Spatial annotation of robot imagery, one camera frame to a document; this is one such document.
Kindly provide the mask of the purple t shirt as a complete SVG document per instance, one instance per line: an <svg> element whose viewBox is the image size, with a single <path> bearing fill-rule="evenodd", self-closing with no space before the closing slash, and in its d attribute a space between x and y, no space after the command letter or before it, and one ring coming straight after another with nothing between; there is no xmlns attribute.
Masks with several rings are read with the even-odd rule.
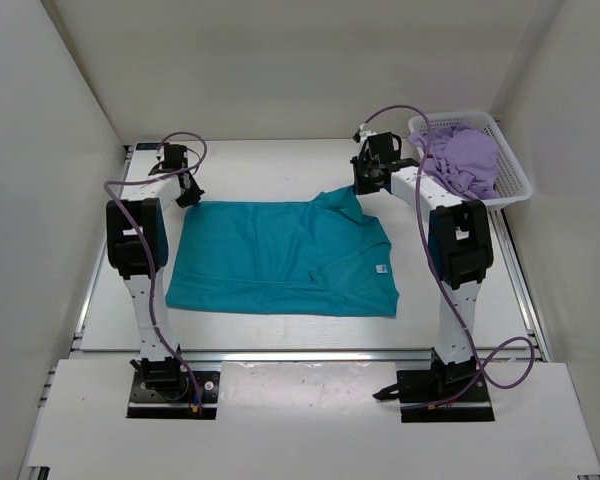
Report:
<svg viewBox="0 0 600 480"><path fill-rule="evenodd" d="M473 200L499 197L498 145L466 123L432 131L423 172L448 192Z"/></svg>

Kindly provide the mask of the teal t shirt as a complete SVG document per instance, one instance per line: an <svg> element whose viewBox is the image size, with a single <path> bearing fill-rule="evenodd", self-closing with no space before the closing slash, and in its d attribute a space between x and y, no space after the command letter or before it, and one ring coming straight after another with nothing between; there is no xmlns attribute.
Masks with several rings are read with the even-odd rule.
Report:
<svg viewBox="0 0 600 480"><path fill-rule="evenodd" d="M192 311L393 317L391 242L344 187L301 202L206 201L185 217L166 304Z"/></svg>

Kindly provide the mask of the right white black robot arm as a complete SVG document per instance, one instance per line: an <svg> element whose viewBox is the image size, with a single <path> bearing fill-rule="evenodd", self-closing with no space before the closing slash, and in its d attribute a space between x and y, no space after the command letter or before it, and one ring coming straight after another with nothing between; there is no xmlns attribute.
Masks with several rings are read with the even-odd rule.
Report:
<svg viewBox="0 0 600 480"><path fill-rule="evenodd" d="M366 195L384 189L414 209L426 260L440 290L431 366L401 375L373 397L423 403L456 398L479 374L472 337L476 300L493 264L486 206L450 193L427 176L421 164L404 158L397 135L359 128L353 139L359 146L351 160L354 191Z"/></svg>

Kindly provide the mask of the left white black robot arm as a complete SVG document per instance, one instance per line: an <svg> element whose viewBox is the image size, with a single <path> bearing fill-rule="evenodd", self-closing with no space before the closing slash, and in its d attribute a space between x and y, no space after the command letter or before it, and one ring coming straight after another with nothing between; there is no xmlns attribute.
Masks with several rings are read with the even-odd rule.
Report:
<svg viewBox="0 0 600 480"><path fill-rule="evenodd" d="M182 357L171 328L164 293L164 269L169 261L164 212L175 204L197 204L203 190L194 174L204 156L182 144L156 147L156 164L140 181L108 181L105 208L106 250L131 296L140 336L140 353L131 361L145 387L168 402L201 403L200 385Z"/></svg>

